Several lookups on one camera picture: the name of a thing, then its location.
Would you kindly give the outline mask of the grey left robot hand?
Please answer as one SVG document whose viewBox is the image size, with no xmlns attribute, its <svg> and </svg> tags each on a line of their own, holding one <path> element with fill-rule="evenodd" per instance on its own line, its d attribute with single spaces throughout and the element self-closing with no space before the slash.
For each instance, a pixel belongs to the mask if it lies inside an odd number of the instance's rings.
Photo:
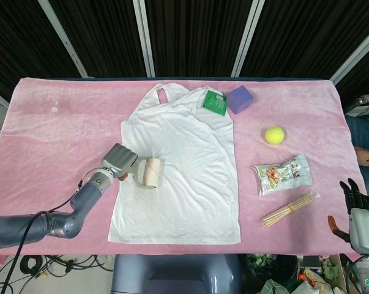
<svg viewBox="0 0 369 294">
<path fill-rule="evenodd" d="M 103 157 L 100 166 L 109 169 L 115 178 L 124 179 L 132 171 L 138 155 L 116 143 Z"/>
</svg>

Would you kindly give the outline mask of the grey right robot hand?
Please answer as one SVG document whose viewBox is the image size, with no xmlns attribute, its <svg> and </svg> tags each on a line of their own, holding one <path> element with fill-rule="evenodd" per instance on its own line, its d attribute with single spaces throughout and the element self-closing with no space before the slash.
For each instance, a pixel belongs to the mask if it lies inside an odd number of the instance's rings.
<svg viewBox="0 0 369 294">
<path fill-rule="evenodd" d="M 351 178 L 347 183 L 340 182 L 345 195 L 348 213 L 349 231 L 340 230 L 333 216 L 327 217 L 331 232 L 349 243 L 360 255 L 369 255 L 369 196 L 360 192 L 358 185 Z"/>
</svg>

